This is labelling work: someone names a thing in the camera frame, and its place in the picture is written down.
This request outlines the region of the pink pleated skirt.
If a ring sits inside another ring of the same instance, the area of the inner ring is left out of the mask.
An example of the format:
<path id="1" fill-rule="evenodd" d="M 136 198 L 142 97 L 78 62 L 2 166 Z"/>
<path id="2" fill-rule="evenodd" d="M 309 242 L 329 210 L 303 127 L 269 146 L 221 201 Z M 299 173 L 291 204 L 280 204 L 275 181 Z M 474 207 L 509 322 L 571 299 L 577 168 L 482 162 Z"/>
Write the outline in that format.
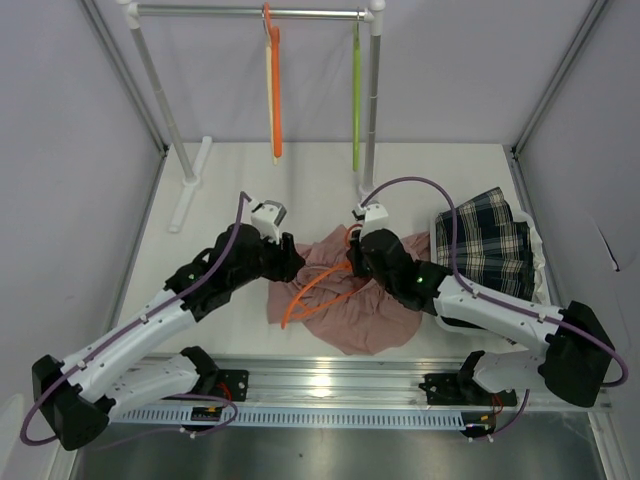
<path id="1" fill-rule="evenodd" d="M 319 340 L 347 355 L 375 355 L 390 348 L 404 346 L 417 333 L 423 314 L 402 306 L 374 280 L 355 295 L 334 305 L 326 312 L 299 323 Z M 279 325 L 293 288 L 285 282 L 271 282 L 268 286 L 267 321 Z"/>

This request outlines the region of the orange plastic hanger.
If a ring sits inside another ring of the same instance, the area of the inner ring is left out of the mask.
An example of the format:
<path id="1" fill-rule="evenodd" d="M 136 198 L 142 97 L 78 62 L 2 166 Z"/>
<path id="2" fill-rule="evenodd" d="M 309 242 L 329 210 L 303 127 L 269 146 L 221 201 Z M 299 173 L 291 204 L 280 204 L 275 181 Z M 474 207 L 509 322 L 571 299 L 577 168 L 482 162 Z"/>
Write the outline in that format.
<path id="1" fill-rule="evenodd" d="M 366 285 L 367 280 L 355 275 L 347 257 L 351 241 L 361 229 L 360 222 L 350 227 L 342 225 L 324 240 L 298 245 L 305 266 L 291 283 L 283 283 L 283 286 L 295 289 L 289 292 L 291 298 L 278 317 L 282 330 L 292 322 L 307 320 L 340 305 Z"/>

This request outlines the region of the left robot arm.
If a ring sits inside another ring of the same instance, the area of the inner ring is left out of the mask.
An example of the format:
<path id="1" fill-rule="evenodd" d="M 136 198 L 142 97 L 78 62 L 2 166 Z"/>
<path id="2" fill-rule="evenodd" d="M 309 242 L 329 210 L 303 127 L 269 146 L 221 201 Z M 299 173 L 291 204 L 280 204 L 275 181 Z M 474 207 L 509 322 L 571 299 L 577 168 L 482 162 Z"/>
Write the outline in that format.
<path id="1" fill-rule="evenodd" d="M 290 282 L 304 266 L 294 237 L 267 235 L 236 222 L 179 267 L 129 323 L 62 360 L 46 354 L 31 367 L 33 413 L 67 451 L 94 441 L 123 413 L 167 397 L 209 398 L 218 367 L 200 347 L 187 347 L 149 369 L 134 364 L 164 341 L 197 325 L 258 280 Z"/>

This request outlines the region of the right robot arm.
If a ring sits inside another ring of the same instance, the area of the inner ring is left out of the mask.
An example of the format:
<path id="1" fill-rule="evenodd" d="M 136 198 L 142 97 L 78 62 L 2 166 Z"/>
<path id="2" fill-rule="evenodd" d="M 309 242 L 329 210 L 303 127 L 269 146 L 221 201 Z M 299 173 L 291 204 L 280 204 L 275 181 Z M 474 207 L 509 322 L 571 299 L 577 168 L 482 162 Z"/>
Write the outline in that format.
<path id="1" fill-rule="evenodd" d="M 375 280 L 404 308 L 469 323 L 523 346 L 508 354 L 471 353 L 456 380 L 464 401 L 544 388 L 574 406 L 595 404 L 615 348 L 589 306 L 535 304 L 472 285 L 447 267 L 414 259 L 388 229 L 352 235 L 347 258 L 356 276 Z"/>

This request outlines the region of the green plastic hanger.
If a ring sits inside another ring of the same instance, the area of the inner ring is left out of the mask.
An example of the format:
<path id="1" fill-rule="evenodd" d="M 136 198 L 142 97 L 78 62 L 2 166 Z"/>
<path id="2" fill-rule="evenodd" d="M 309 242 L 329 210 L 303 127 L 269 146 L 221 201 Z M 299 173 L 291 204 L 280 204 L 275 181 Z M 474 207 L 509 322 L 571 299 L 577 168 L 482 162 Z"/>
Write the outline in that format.
<path id="1" fill-rule="evenodd" d="M 352 27 L 352 170 L 359 170 L 361 108 L 361 45 L 359 24 Z"/>

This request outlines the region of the white clothes rack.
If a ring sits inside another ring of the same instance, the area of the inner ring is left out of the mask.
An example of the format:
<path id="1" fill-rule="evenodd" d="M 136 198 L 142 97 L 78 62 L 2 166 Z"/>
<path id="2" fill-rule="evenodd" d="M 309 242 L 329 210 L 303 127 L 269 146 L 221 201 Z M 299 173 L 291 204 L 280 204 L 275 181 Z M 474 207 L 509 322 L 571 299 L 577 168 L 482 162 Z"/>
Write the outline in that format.
<path id="1" fill-rule="evenodd" d="M 262 7 L 170 5 L 124 1 L 120 5 L 171 141 L 146 239 L 202 237 L 222 226 L 238 189 L 270 192 L 288 205 L 289 226 L 302 240 L 319 238 L 345 219 L 347 206 L 372 189 L 376 112 L 360 112 L 359 170 L 352 170 L 352 76 L 329 122 L 343 126 L 350 142 L 302 140 L 301 128 L 325 107 L 338 73 L 328 47 L 352 58 L 352 27 L 371 41 L 369 84 L 378 81 L 382 4 L 358 10 L 271 8 L 280 30 L 283 153 L 271 158 Z M 146 17 L 194 19 L 183 42 L 185 95 L 166 92 L 157 65 L 176 62 L 176 49 L 151 49 Z"/>

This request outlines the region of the aluminium mounting rail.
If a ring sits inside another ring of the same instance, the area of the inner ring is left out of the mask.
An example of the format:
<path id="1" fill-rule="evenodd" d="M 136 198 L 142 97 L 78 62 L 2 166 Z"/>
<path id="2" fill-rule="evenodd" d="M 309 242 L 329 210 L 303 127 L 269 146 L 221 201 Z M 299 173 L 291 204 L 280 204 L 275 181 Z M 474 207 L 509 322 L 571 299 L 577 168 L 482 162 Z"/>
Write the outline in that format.
<path id="1" fill-rule="evenodd" d="M 216 355 L 214 361 L 222 369 L 249 372 L 243 406 L 284 408 L 425 408 L 426 394 L 418 388 L 424 375 L 461 366 L 429 358 Z"/>

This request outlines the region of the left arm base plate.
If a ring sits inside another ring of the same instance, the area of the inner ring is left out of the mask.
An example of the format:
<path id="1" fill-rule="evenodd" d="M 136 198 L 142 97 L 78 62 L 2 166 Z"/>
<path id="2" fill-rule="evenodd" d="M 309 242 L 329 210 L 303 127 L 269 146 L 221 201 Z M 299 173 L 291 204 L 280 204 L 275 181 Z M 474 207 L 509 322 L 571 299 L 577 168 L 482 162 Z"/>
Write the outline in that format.
<path id="1" fill-rule="evenodd" d="M 229 401 L 244 402 L 249 387 L 249 371 L 224 369 L 200 347 L 184 348 L 174 360 L 186 360 L 187 370 L 195 375 L 185 394 L 218 396 Z"/>

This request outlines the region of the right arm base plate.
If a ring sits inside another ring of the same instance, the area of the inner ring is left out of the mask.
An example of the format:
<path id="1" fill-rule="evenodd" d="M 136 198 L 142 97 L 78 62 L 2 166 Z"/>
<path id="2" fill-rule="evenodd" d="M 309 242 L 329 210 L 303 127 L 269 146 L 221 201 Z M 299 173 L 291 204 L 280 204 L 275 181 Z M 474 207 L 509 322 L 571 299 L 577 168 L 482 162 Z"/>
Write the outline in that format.
<path id="1" fill-rule="evenodd" d="M 517 395 L 514 391 L 502 390 L 492 393 L 473 380 L 473 368 L 486 355 L 485 351 L 472 352 L 455 373 L 425 374 L 418 384 L 431 406 L 507 406 L 515 407 Z"/>

